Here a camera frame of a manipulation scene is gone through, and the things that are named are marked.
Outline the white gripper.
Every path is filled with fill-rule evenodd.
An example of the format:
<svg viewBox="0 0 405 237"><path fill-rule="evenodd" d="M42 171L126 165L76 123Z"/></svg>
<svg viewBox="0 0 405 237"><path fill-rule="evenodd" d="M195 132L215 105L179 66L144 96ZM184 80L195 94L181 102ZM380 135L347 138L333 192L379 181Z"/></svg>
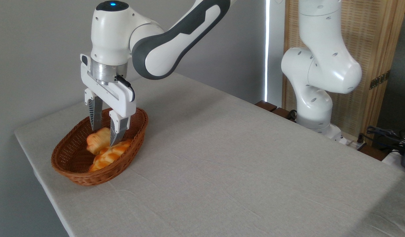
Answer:
<svg viewBox="0 0 405 237"><path fill-rule="evenodd" d="M130 117L136 112L135 94L122 82L108 82L106 85L91 76L91 58L81 54L81 79L85 89L85 104L89 108L89 119L93 131L102 127L103 101L113 110L109 112L110 146L118 144L130 127Z"/></svg>

